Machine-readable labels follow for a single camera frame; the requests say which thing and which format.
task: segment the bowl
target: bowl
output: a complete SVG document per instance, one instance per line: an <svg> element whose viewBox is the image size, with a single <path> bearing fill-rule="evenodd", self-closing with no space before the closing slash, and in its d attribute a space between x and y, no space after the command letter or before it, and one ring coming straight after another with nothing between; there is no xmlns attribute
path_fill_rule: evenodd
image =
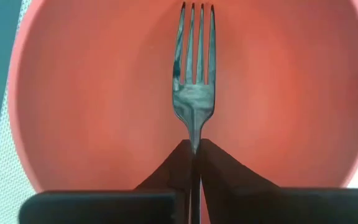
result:
<svg viewBox="0 0 358 224"><path fill-rule="evenodd" d="M358 1L211 3L216 105L203 138L278 185L345 187L358 166ZM33 0L8 100L36 191L132 189L188 138L172 106L181 4Z"/></svg>

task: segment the placemat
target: placemat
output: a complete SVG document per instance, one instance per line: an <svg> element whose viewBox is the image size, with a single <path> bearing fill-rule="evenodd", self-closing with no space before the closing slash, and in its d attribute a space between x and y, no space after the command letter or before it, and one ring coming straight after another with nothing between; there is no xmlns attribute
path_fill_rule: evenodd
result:
<svg viewBox="0 0 358 224"><path fill-rule="evenodd" d="M22 2L18 28L30 3L31 0ZM358 171L349 187L358 187ZM0 115L0 224L18 223L20 206L33 194L35 191L23 171L13 143L5 90Z"/></svg>

